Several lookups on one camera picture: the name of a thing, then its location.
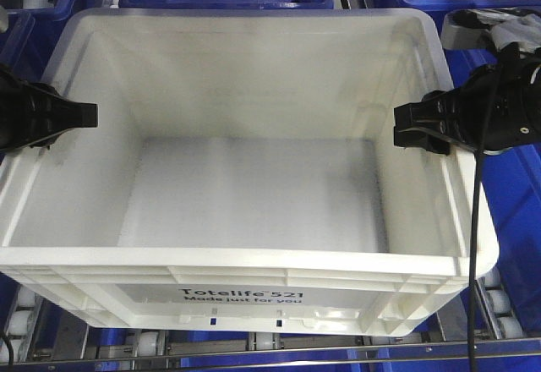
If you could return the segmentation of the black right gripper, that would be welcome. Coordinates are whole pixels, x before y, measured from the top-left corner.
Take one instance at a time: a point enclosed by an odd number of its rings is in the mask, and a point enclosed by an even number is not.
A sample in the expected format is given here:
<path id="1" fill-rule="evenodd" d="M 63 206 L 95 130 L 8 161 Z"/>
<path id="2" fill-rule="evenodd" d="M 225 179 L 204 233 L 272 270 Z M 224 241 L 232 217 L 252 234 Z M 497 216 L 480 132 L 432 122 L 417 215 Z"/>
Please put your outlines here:
<path id="1" fill-rule="evenodd" d="M 451 144 L 501 153 L 540 141 L 540 56 L 501 53 L 452 91 L 394 108 L 394 146 L 448 156 Z"/>

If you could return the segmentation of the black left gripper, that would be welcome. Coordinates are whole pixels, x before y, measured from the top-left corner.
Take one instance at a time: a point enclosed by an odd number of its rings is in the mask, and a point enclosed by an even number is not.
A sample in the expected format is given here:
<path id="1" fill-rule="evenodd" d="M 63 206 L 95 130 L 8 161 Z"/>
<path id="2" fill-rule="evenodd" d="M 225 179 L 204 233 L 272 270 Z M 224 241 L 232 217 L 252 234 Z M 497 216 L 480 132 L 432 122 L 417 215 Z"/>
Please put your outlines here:
<path id="1" fill-rule="evenodd" d="M 31 103 L 30 87 L 36 91 Z M 49 147 L 59 136 L 72 129 L 96 128 L 98 106 L 70 101 L 51 86 L 29 82 L 16 76 L 7 65 L 1 66 L 1 150 L 17 150 L 26 146 Z"/>

